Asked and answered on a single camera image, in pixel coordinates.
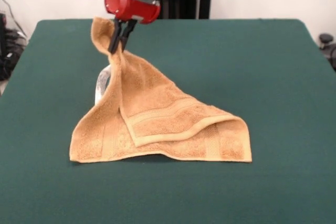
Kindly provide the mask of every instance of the green felt surface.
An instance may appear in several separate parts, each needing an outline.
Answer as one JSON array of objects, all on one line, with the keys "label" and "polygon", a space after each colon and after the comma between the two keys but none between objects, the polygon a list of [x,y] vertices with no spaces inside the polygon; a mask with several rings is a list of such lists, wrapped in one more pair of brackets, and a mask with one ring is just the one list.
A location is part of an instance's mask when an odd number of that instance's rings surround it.
[{"label": "green felt surface", "polygon": [[336,223],[336,75],[297,20],[158,20],[128,49],[241,116],[253,163],[77,165],[107,65],[90,20],[40,22],[0,98],[0,223]]}]

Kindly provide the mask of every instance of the orange towel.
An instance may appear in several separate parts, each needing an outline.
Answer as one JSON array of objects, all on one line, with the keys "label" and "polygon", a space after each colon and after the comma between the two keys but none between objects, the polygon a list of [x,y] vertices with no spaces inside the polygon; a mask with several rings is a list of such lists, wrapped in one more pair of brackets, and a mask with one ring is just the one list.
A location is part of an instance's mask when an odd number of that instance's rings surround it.
[{"label": "orange towel", "polygon": [[122,52],[120,45],[110,54],[112,33],[112,21],[93,20],[91,39],[107,55],[111,78],[101,100],[73,131],[71,161],[148,154],[183,161],[252,161],[248,127],[241,118],[183,93],[146,60]]}]

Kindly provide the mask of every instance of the clear plastic object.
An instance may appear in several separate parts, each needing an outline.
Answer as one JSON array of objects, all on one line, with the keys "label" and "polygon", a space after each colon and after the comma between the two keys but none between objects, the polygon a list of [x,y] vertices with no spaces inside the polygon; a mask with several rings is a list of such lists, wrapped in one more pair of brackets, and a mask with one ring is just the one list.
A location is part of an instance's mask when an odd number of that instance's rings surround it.
[{"label": "clear plastic object", "polygon": [[107,82],[109,78],[111,77],[111,65],[108,65],[105,67],[103,70],[100,71],[96,83],[96,95],[94,98],[94,103],[97,104],[102,96],[105,93],[106,87],[107,87]]}]

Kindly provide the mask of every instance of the red gripper housing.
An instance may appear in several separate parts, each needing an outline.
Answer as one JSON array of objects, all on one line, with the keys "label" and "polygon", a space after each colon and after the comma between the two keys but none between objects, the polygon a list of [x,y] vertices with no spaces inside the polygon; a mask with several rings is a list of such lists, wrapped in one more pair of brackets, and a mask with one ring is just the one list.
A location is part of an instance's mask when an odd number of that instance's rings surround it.
[{"label": "red gripper housing", "polygon": [[142,24],[148,24],[157,19],[160,14],[160,5],[148,4],[139,0],[105,0],[108,13],[114,14],[117,19],[128,21],[139,19]]}]

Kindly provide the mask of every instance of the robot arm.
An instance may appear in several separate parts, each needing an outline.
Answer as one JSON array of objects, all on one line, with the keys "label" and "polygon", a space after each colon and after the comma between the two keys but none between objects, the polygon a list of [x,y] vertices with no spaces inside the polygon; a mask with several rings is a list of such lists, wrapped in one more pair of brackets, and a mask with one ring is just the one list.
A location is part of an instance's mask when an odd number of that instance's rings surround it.
[{"label": "robot arm", "polygon": [[[121,42],[124,50],[129,34],[134,30],[137,22],[149,24],[160,14],[160,0],[104,0],[108,13],[114,14],[114,33],[111,38],[109,51],[114,53]],[[122,24],[127,27],[121,34]]]}]

